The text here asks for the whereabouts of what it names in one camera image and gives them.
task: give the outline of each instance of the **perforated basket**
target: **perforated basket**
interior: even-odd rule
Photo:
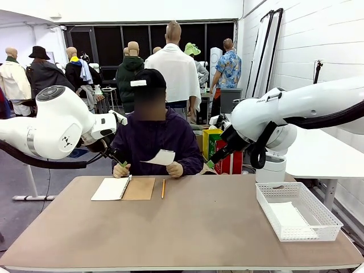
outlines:
[[[256,186],[257,200],[281,242],[335,241],[343,224],[304,184],[257,183]],[[278,216],[273,206],[289,202],[295,209],[295,215],[285,215],[282,224],[282,214]],[[299,224],[293,222],[297,217],[300,218]]]

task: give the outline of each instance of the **purple hoodie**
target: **purple hoodie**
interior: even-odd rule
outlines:
[[[175,161],[183,166],[183,175],[195,175],[204,165],[196,136],[186,120],[167,108],[165,121],[137,121],[128,115],[127,125],[120,125],[111,144],[131,164],[132,175],[168,175],[165,166],[145,163],[160,149],[176,152]]]

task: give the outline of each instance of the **person's right hand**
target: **person's right hand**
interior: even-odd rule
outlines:
[[[115,178],[120,178],[122,176],[129,175],[130,164],[127,164],[125,167],[122,167],[120,164],[116,164],[113,170],[113,176]]]

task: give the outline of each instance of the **white shirt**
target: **white shirt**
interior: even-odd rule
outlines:
[[[167,83],[167,102],[188,101],[196,97],[194,109],[200,111],[201,93],[195,61],[178,45],[167,44],[145,62],[145,68],[158,70]]]
[[[29,100],[32,97],[24,68],[13,61],[0,66],[0,88],[8,100]]]

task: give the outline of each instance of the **green collar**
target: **green collar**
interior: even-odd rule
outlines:
[[[12,61],[13,63],[18,63],[18,62],[17,62],[17,60],[16,60],[15,58],[11,57],[11,56],[8,56],[8,57],[6,58],[6,60],[7,60],[7,61]]]

